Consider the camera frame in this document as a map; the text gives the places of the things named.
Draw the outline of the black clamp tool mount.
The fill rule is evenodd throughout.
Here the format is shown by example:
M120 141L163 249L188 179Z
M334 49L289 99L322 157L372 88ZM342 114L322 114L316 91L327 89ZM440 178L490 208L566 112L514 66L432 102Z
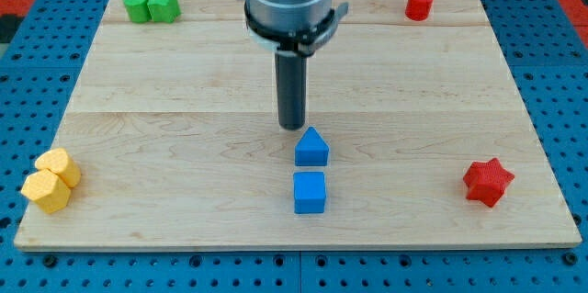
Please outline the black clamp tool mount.
M282 56L311 57L334 36L339 22L348 13L348 3L331 8L317 25L294 31L278 31L262 25L247 6L244 6L244 13L249 35L262 48Z

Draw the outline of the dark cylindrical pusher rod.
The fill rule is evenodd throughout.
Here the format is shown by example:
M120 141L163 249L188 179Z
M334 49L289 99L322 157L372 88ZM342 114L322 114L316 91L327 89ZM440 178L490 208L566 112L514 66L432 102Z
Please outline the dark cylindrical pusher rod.
M298 130L305 123L307 61L299 56L275 55L278 123Z

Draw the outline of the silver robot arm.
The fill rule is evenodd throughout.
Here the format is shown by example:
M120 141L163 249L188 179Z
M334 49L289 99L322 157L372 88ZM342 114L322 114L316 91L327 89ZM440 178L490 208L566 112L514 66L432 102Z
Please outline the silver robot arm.
M244 0L250 36L274 54L281 128L304 126L307 59L330 41L347 12L348 3L333 8L332 0Z

